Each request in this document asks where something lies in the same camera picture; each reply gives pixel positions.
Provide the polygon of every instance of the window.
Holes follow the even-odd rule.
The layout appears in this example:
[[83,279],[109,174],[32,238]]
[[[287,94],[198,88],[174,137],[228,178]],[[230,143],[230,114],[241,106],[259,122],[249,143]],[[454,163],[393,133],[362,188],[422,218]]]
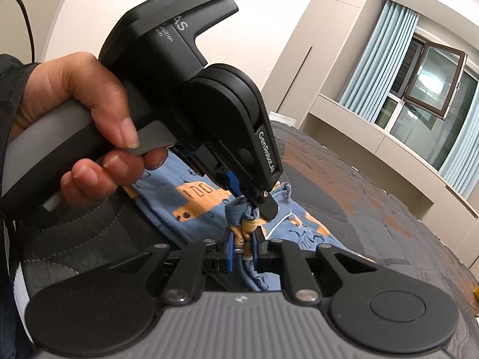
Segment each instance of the window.
[[[436,170],[441,168],[456,142],[478,87],[476,74],[468,67],[461,67],[457,77],[459,85],[454,87],[458,89],[451,95],[450,89],[461,64],[461,56],[464,55],[465,61],[466,55],[462,51],[448,51],[442,47],[415,35],[375,121]],[[428,82],[428,78],[423,76],[421,79],[424,82],[421,82],[421,74],[427,74],[433,80]],[[408,95],[414,97],[414,101],[441,108],[449,95],[449,112],[442,117],[406,99]]]
[[461,82],[466,59],[466,53],[461,50],[426,42],[415,63],[404,100],[445,120]]
[[410,103],[404,104],[391,135],[439,170],[461,131],[478,82],[464,74],[445,120]]
[[404,60],[402,61],[401,68],[399,68],[398,75],[396,75],[391,87],[390,92],[395,96],[402,98],[404,95],[423,47],[424,43],[420,40],[411,40],[406,55],[404,56]]
[[381,127],[382,129],[386,128],[387,123],[391,119],[392,112],[394,112],[394,109],[396,109],[397,104],[398,103],[390,97],[388,97],[386,101],[384,101],[383,107],[379,111],[378,118],[375,121],[375,123],[379,127]]

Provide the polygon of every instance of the black cable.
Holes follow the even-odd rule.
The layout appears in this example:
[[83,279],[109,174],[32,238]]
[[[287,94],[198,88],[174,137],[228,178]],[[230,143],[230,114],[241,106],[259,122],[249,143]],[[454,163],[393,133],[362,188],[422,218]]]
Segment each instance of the black cable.
[[27,26],[27,31],[28,31],[28,38],[30,39],[30,49],[32,50],[32,63],[33,63],[35,62],[35,44],[33,41],[32,27],[30,26],[30,20],[28,19],[27,9],[25,8],[25,5],[23,4],[22,0],[15,0],[15,1],[20,6],[20,9],[22,10],[22,13],[23,13],[23,18],[25,19],[25,25]]

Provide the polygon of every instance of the hand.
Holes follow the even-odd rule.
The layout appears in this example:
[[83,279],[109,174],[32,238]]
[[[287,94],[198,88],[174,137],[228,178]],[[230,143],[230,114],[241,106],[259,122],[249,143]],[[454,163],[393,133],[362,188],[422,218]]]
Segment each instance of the hand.
[[[91,110],[100,133],[118,148],[139,146],[130,118],[126,90],[108,69],[87,52],[76,52],[37,66],[30,75],[13,122],[9,142],[56,106],[75,97]],[[112,195],[118,185],[131,185],[143,174],[163,164],[164,148],[155,148],[144,157],[122,150],[106,154],[103,166],[80,159],[60,181],[66,202],[83,207],[93,200]]]

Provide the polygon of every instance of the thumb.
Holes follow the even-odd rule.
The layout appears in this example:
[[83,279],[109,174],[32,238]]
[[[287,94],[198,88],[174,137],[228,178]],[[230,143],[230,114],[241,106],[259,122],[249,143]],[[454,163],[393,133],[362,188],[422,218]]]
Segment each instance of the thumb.
[[137,148],[138,133],[130,118],[125,88],[114,74],[87,52],[65,57],[62,83],[69,95],[91,110],[99,132],[120,148]]

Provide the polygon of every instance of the black sleeve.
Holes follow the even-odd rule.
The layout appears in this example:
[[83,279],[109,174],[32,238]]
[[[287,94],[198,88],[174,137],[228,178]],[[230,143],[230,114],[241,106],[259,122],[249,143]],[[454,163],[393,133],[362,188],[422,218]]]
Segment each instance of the black sleeve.
[[39,63],[23,64],[11,55],[0,54],[0,190],[11,125],[28,77],[38,65]]

